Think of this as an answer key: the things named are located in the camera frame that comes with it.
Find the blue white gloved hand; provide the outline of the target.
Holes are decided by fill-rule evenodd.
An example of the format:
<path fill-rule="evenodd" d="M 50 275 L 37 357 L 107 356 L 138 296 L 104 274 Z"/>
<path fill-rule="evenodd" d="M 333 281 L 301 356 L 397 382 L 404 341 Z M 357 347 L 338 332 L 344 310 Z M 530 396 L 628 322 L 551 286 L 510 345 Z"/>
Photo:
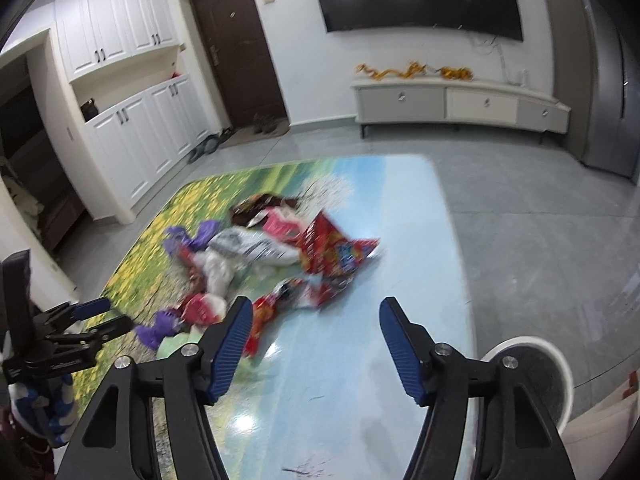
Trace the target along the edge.
<path fill-rule="evenodd" d="M 49 390 L 17 382 L 9 385 L 9 396 L 11 413 L 26 431 L 52 448 L 70 442 L 78 421 L 71 374 L 55 379 Z"/>

